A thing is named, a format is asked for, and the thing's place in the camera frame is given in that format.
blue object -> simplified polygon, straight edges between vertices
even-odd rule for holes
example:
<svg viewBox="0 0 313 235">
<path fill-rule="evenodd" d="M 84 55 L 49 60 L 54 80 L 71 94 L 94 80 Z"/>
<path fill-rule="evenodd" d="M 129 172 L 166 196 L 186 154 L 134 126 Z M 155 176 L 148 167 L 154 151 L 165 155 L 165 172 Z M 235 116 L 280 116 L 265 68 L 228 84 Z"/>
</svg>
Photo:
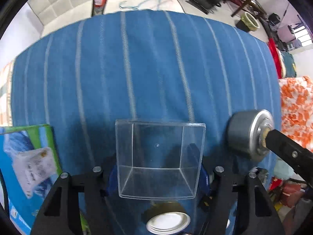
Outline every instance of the blue object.
<svg viewBox="0 0 313 235">
<path fill-rule="evenodd" d="M 0 135 L 1 171 L 6 183 L 8 197 L 21 218 L 30 227 L 35 221 L 36 214 L 39 211 L 44 198 L 55 182 L 55 177 L 47 178 L 34 187 L 34 194 L 31 198 L 28 199 L 26 197 L 12 168 L 13 157 L 19 152 L 26 152 L 33 149 L 34 146 L 26 131 L 9 132 Z"/>
<path fill-rule="evenodd" d="M 117 166 L 114 165 L 112 171 L 110 172 L 109 176 L 109 184 L 106 188 L 108 195 L 114 194 L 118 190 L 118 183 L 117 183 Z"/>
<path fill-rule="evenodd" d="M 10 219 L 23 231 L 26 235 L 30 234 L 30 227 L 17 212 L 16 208 L 13 206 L 12 202 L 9 199 L 9 209 L 10 209 Z"/>
<path fill-rule="evenodd" d="M 198 189 L 204 194 L 209 195 L 210 193 L 210 177 L 203 165 L 201 165 Z"/>
<path fill-rule="evenodd" d="M 72 175 L 115 153 L 116 119 L 205 123 L 212 169 L 231 154 L 224 136 L 232 114 L 267 109 L 281 126 L 267 45 L 224 23 L 167 11 L 96 16 L 40 39 L 16 58 L 11 107 L 14 126 L 54 127 L 61 166 Z M 236 162 L 242 174 L 258 165 L 271 177 L 276 155 Z M 186 232 L 197 234 L 205 220 L 202 195 L 179 201 L 191 217 Z M 115 192 L 107 206 L 116 235 L 149 234 L 141 214 L 150 201 Z"/>
</svg>

floor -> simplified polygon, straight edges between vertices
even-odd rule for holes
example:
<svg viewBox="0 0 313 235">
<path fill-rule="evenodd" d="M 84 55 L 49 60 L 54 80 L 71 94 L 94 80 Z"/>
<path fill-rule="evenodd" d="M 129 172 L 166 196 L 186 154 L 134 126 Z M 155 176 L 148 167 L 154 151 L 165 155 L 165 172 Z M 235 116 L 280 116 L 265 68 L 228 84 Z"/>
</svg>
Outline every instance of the floor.
<svg viewBox="0 0 313 235">
<path fill-rule="evenodd" d="M 209 14 L 204 14 L 202 11 L 198 10 L 195 8 L 193 5 L 188 3 L 188 0 L 178 0 L 178 2 L 181 4 L 183 7 L 185 13 L 191 14 L 191 15 L 196 15 L 196 16 L 201 16 L 209 19 L 213 19 L 216 21 L 223 22 L 225 24 L 235 26 L 236 23 L 240 20 L 241 15 L 235 15 L 234 17 L 231 17 L 231 14 L 237 9 L 236 5 L 234 5 L 231 2 L 226 2 L 226 3 L 221 3 L 221 7 L 215 7 L 213 13 Z M 267 43 L 269 41 L 269 38 L 261 25 L 261 23 L 258 21 L 260 25 L 260 29 L 256 30 L 255 32 L 249 32 L 251 35 L 254 37 L 258 38 L 259 40 Z"/>
</svg>

white stripe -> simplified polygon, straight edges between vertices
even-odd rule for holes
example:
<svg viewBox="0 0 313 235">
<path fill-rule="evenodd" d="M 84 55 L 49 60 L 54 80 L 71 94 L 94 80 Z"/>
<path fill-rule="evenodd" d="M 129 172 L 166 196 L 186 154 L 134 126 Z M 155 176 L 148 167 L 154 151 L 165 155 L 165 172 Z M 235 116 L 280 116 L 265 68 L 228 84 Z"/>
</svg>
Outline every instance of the white stripe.
<svg viewBox="0 0 313 235">
<path fill-rule="evenodd" d="M 158 83 L 159 83 L 159 88 L 160 88 L 160 103 L 161 103 L 161 106 L 162 106 L 162 109 L 163 109 L 163 118 L 167 118 L 168 116 L 168 111 L 167 111 L 167 107 L 166 107 L 166 99 L 165 99 L 165 91 L 164 91 L 164 88 L 163 88 L 163 78 L 162 78 L 162 75 L 160 74 L 160 68 L 159 68 L 159 60 L 158 60 L 158 57 L 159 56 L 159 53 L 157 52 L 157 46 L 155 44 L 155 41 L 154 41 L 154 36 L 153 36 L 153 30 L 151 29 L 151 19 L 149 17 L 149 11 L 146 11 L 146 16 L 147 16 L 147 25 L 148 25 L 148 28 L 149 28 L 149 37 L 150 37 L 150 40 L 151 40 L 151 44 L 152 44 L 152 53 L 156 59 L 156 72 L 158 74 Z"/>
<path fill-rule="evenodd" d="M 219 46 L 219 42 L 218 42 L 218 40 L 216 38 L 216 35 L 215 35 L 215 32 L 214 32 L 212 26 L 210 25 L 210 23 L 205 18 L 203 18 L 203 19 L 206 21 L 208 27 L 210 28 L 211 33 L 213 35 L 213 39 L 215 41 L 215 45 L 216 45 L 217 53 L 219 55 L 219 59 L 220 59 L 220 62 L 221 62 L 221 68 L 222 68 L 223 77 L 224 77 L 224 84 L 225 84 L 225 89 L 226 89 L 226 98 L 227 98 L 227 105 L 228 105 L 228 115 L 231 116 L 232 115 L 232 103 L 231 103 L 231 97 L 230 97 L 230 91 L 229 91 L 229 83 L 228 83 L 227 73 L 226 73 L 226 69 L 225 69 L 224 59 L 223 59 L 223 56 L 222 56 L 222 51 L 221 51 L 221 48 Z"/>
<path fill-rule="evenodd" d="M 121 35 L 122 35 L 122 41 L 123 41 L 124 70 L 126 74 L 130 113 L 131 113 L 132 118 L 136 119 L 137 118 L 136 104 L 135 104 L 135 95 L 134 95 L 134 89 L 133 89 L 133 81 L 131 78 L 125 12 L 121 12 Z"/>
<path fill-rule="evenodd" d="M 201 59 L 202 59 L 202 63 L 203 63 L 203 68 L 204 68 L 204 74 L 205 74 L 205 78 L 206 78 L 206 82 L 207 82 L 207 87 L 208 87 L 208 92 L 209 92 L 209 96 L 211 99 L 211 103 L 212 103 L 212 109 L 213 109 L 213 124 L 215 127 L 215 132 L 216 132 L 216 138 L 217 138 L 217 142 L 220 141 L 220 134 L 219 134 L 219 126 L 218 126 L 218 118 L 217 118 L 217 112 L 216 112 L 216 106 L 215 106 L 215 101 L 214 101 L 214 97 L 213 97 L 213 93 L 211 91 L 212 85 L 211 85 L 211 81 L 210 81 L 210 73 L 209 70 L 207 68 L 207 63 L 206 63 L 206 57 L 203 51 L 203 45 L 202 45 L 202 41 L 200 38 L 200 34 L 199 31 L 192 19 L 192 17 L 189 14 L 186 14 L 187 17 L 189 18 L 192 28 L 196 34 L 196 37 L 198 39 L 198 43 L 199 43 L 199 50 L 200 50 L 200 55 L 201 55 Z"/>
<path fill-rule="evenodd" d="M 46 115 L 47 124 L 50 124 L 49 106 L 48 106 L 48 57 L 49 57 L 52 40 L 53 40 L 53 34 L 51 34 L 49 37 L 46 54 L 44 57 L 44 65 L 43 65 L 43 101 L 44 101 L 44 112 Z"/>
<path fill-rule="evenodd" d="M 63 31 L 62 34 L 62 41 L 61 41 L 61 45 L 60 45 L 60 50 L 63 50 L 64 48 L 64 42 L 65 42 L 65 34 L 66 31 Z M 60 62 L 60 108 L 61 108 L 61 119 L 62 119 L 62 123 L 63 123 L 63 127 L 66 127 L 66 121 L 65 121 L 65 116 L 64 116 L 64 112 L 65 112 L 65 107 L 64 107 L 64 99 L 63 99 L 63 57 L 61 57 L 61 61 Z"/>
<path fill-rule="evenodd" d="M 27 52 L 27 58 L 26 58 L 26 65 L 25 65 L 25 71 L 24 71 L 24 108 L 25 108 L 25 121 L 26 125 L 29 125 L 28 121 L 28 107 L 27 107 L 27 73 L 28 73 L 28 66 L 29 66 L 29 60 L 30 60 L 30 54 L 32 52 L 32 46 L 29 48 Z"/>
<path fill-rule="evenodd" d="M 258 105 L 256 103 L 255 82 L 254 82 L 254 76 L 253 76 L 253 71 L 252 71 L 252 67 L 251 67 L 251 62 L 250 62 L 250 59 L 249 59 L 249 56 L 248 56 L 248 52 L 247 52 L 246 46 L 245 46 L 244 42 L 242 41 L 241 36 L 239 35 L 239 33 L 237 32 L 235 27 L 233 27 L 233 29 L 235 30 L 236 34 L 238 35 L 239 40 L 241 41 L 242 47 L 244 48 L 244 52 L 245 52 L 246 59 L 247 59 L 247 62 L 248 62 L 248 66 L 249 66 L 249 70 L 250 70 L 250 77 L 251 77 L 252 90 L 253 90 L 254 109 L 257 109 Z"/>
<path fill-rule="evenodd" d="M 83 134 L 85 137 L 87 153 L 89 155 L 91 166 L 94 167 L 95 161 L 94 161 L 94 156 L 91 150 L 90 138 L 89 138 L 88 131 L 87 131 L 87 124 L 86 124 L 84 103 L 83 103 L 83 92 L 81 90 L 81 82 L 80 82 L 81 37 L 82 37 L 84 23 L 85 23 L 85 20 L 80 22 L 78 26 L 78 31 L 77 31 L 76 56 L 75 56 L 76 93 L 77 93 L 77 103 L 78 103 L 80 123 L 81 123 L 81 127 L 83 129 Z"/>
<path fill-rule="evenodd" d="M 17 65 L 16 67 L 14 67 L 14 70 L 18 70 L 18 66 L 23 66 L 23 63 L 21 63 L 21 65 Z M 17 91 L 18 92 L 22 92 L 22 85 L 19 86 L 21 89 L 18 89 Z M 21 120 L 22 120 L 22 114 L 25 113 L 25 111 L 23 110 L 23 98 L 18 98 L 17 99 L 17 103 L 16 105 L 13 106 L 13 109 L 14 107 L 17 107 L 20 109 L 20 112 L 18 113 L 19 115 L 19 118 L 18 118 L 18 124 L 21 124 Z"/>
<path fill-rule="evenodd" d="M 173 41 L 174 41 L 174 46 L 175 46 L 175 51 L 176 51 L 176 58 L 177 58 L 177 62 L 178 62 L 179 72 L 180 72 L 180 76 L 182 78 L 182 82 L 183 82 L 184 90 L 185 90 L 185 96 L 186 96 L 186 102 L 187 102 L 187 108 L 188 108 L 189 121 L 190 122 L 194 122 L 195 121 L 195 115 L 194 115 L 194 112 L 193 112 L 191 93 L 190 93 L 189 85 L 188 85 L 188 82 L 187 82 L 185 67 L 184 67 L 184 63 L 183 63 L 183 60 L 182 60 L 182 55 L 181 55 L 181 52 L 180 52 L 180 46 L 179 46 L 179 42 L 178 42 L 176 27 L 175 27 L 175 25 L 174 25 L 170 15 L 168 14 L 168 12 L 164 11 L 164 13 L 165 13 L 165 16 L 166 16 L 168 22 L 170 23 L 170 27 L 171 27 L 171 32 L 172 32 L 172 36 L 173 36 Z"/>
<path fill-rule="evenodd" d="M 257 57 L 257 55 L 256 55 L 256 50 L 255 50 L 255 48 L 252 49 L 252 52 L 253 52 L 253 54 L 254 54 L 254 56 L 255 56 L 255 59 L 257 60 L 257 63 L 258 63 L 257 68 L 258 68 L 258 71 L 259 71 L 259 76 L 260 76 L 261 78 L 263 78 L 263 73 L 262 73 L 261 65 L 260 65 L 260 59 L 259 59 L 259 58 Z M 263 88 L 263 87 L 261 87 L 261 91 L 262 91 L 262 96 L 263 96 L 263 103 L 265 103 L 266 96 L 265 96 L 265 91 L 264 91 L 264 88 Z"/>
<path fill-rule="evenodd" d="M 227 28 L 224 26 L 224 24 L 221 24 L 221 25 L 222 25 L 222 27 L 224 28 L 224 31 L 226 32 L 227 37 L 228 37 L 228 39 L 229 39 L 229 43 L 231 44 L 232 49 L 233 49 L 233 51 L 234 51 L 234 56 L 235 56 L 235 60 L 236 60 L 236 63 L 237 63 L 237 67 L 239 68 L 239 80 L 240 80 L 240 87 L 241 87 L 241 94 L 242 94 L 242 102 L 243 102 L 244 109 L 246 110 L 246 109 L 247 109 L 247 103 L 246 103 L 246 96 L 245 96 L 244 83 L 243 83 L 243 79 L 242 79 L 242 68 L 241 68 L 241 65 L 240 65 L 240 63 L 239 63 L 239 59 L 238 59 L 237 52 L 236 52 L 236 50 L 235 50 L 234 40 L 230 37 L 229 31 L 228 31 Z"/>
<path fill-rule="evenodd" d="M 263 58 L 263 61 L 264 61 L 264 65 L 265 65 L 265 70 L 266 70 L 266 74 L 267 74 L 267 80 L 268 80 L 268 82 L 269 82 L 269 88 L 270 88 L 270 98 L 271 98 L 271 109 L 272 109 L 272 116 L 274 117 L 274 106 L 273 106 L 273 94 L 272 94 L 272 84 L 271 84 L 271 80 L 270 80 L 270 74 L 269 74 L 269 70 L 268 70 L 268 68 L 267 68 L 267 63 L 266 63 L 266 61 L 265 61 L 265 57 L 264 57 L 264 54 L 263 54 L 263 52 L 262 52 L 262 50 L 261 50 L 261 47 L 260 47 L 260 45 L 259 45 L 259 43 L 258 43 L 258 41 L 255 39 L 255 42 L 256 42 L 256 44 L 258 45 L 258 47 L 259 47 L 259 50 L 260 50 L 260 52 L 261 52 L 261 55 L 262 55 L 262 58 Z"/>
<path fill-rule="evenodd" d="M 38 70 L 35 70 L 34 71 L 34 75 L 33 75 L 33 85 L 36 86 L 37 85 L 37 73 Z M 37 115 L 37 102 L 36 102 L 36 96 L 37 96 L 37 91 L 38 91 L 38 88 L 35 88 L 35 90 L 33 91 L 32 95 L 35 97 L 35 101 L 33 103 L 33 111 L 32 111 L 32 120 L 33 122 L 35 121 L 35 117 Z"/>
<path fill-rule="evenodd" d="M 102 94 L 103 94 L 103 106 L 104 106 L 104 116 L 106 119 L 106 122 L 108 123 L 110 121 L 110 103 L 109 103 L 109 97 L 108 97 L 108 89 L 105 81 L 105 64 L 104 64 L 104 22 L 103 18 L 100 21 L 100 44 L 99 44 L 99 60 L 100 60 L 100 69 L 101 69 L 101 86 L 102 86 Z"/>
</svg>

metal rim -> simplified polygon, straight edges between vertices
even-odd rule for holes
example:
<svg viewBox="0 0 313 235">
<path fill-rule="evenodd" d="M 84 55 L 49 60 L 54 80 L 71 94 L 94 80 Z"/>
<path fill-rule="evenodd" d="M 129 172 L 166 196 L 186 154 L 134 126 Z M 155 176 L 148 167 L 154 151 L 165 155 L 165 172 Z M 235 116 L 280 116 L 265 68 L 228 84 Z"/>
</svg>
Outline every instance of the metal rim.
<svg viewBox="0 0 313 235">
<path fill-rule="evenodd" d="M 274 127 L 272 126 L 272 121 L 268 118 L 265 118 L 259 125 L 258 128 L 258 137 L 259 137 L 259 143 L 257 146 L 257 153 L 259 155 L 265 155 L 267 154 L 270 150 L 266 147 L 266 142 L 265 142 L 265 138 L 266 135 L 264 136 L 265 132 L 269 132 L 271 130 L 273 130 Z"/>
<path fill-rule="evenodd" d="M 151 218 L 146 228 L 157 235 L 174 234 L 185 229 L 190 223 L 190 217 L 183 212 L 167 212 Z"/>
<path fill-rule="evenodd" d="M 257 152 L 257 148 L 259 147 L 258 138 L 259 135 L 259 127 L 263 126 L 262 122 L 265 121 L 265 119 L 268 119 L 268 123 L 271 124 L 272 128 L 274 127 L 274 121 L 271 113 L 267 110 L 261 110 L 254 118 L 251 127 L 250 127 L 250 133 L 249 133 L 249 149 L 251 151 L 251 154 L 254 152 Z"/>
</svg>

black clamp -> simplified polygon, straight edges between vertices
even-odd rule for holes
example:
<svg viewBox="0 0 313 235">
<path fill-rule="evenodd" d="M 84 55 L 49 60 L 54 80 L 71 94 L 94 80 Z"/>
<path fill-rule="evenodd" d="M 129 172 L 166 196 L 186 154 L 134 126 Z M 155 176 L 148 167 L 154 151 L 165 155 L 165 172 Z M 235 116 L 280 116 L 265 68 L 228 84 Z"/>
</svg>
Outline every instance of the black clamp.
<svg viewBox="0 0 313 235">
<path fill-rule="evenodd" d="M 31 235 L 82 235 L 78 193 L 85 193 L 86 219 L 93 235 L 114 234 L 105 207 L 106 186 L 115 156 L 84 175 L 63 172 L 54 183 L 33 224 Z"/>
<path fill-rule="evenodd" d="M 266 147 L 284 160 L 313 188 L 313 153 L 282 134 L 272 130 L 265 138 Z"/>
<path fill-rule="evenodd" d="M 284 228 L 279 216 L 262 185 L 259 168 L 246 176 L 233 174 L 231 167 L 215 167 L 211 193 L 206 196 L 209 206 L 204 229 L 200 235 L 224 235 L 229 212 L 237 199 L 234 235 L 283 235 Z"/>
</svg>

